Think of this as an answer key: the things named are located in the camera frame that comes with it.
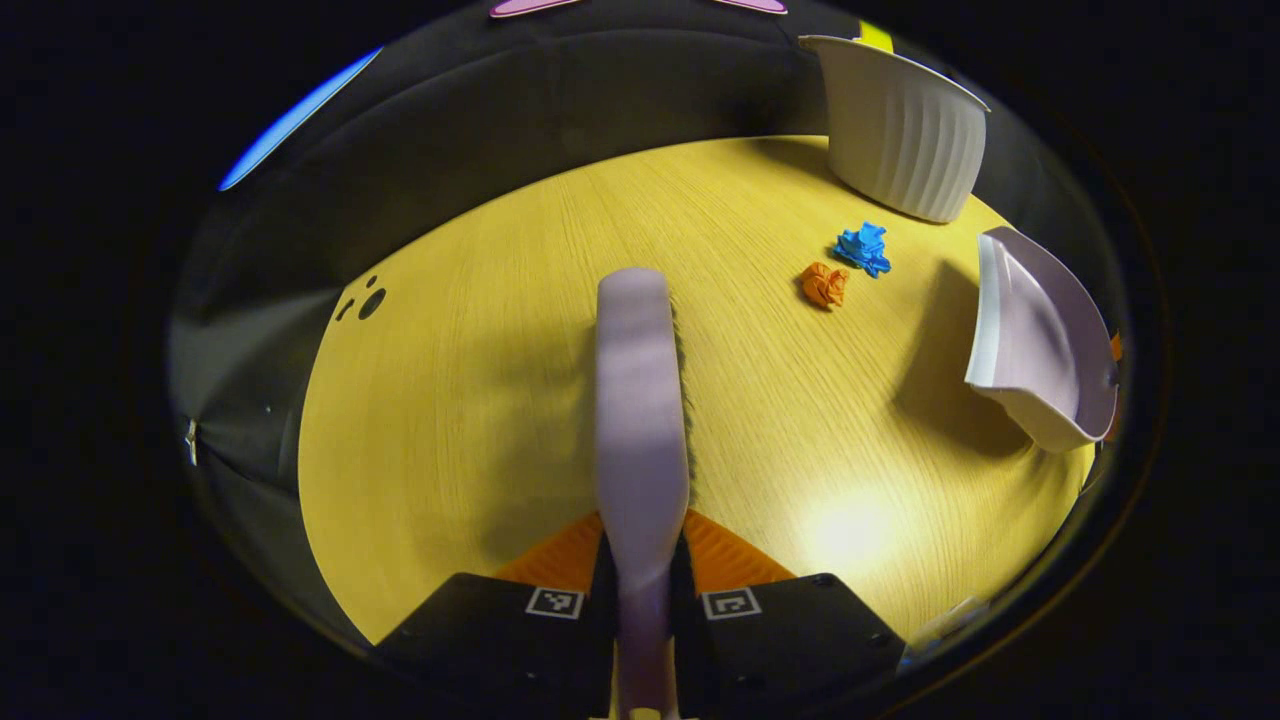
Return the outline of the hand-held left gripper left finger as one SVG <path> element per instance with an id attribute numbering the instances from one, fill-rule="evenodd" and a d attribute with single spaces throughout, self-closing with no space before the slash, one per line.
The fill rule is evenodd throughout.
<path id="1" fill-rule="evenodd" d="M 590 512 L 498 571 L 448 577 L 375 647 L 447 719 L 607 719 L 616 569 Z"/>

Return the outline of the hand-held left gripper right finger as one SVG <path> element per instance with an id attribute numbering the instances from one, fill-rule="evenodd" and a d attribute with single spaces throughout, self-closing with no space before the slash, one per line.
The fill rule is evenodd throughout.
<path id="1" fill-rule="evenodd" d="M 810 719 L 890 682 L 908 644 L 837 575 L 799 575 L 708 516 L 685 515 L 669 629 L 682 719 Z"/>

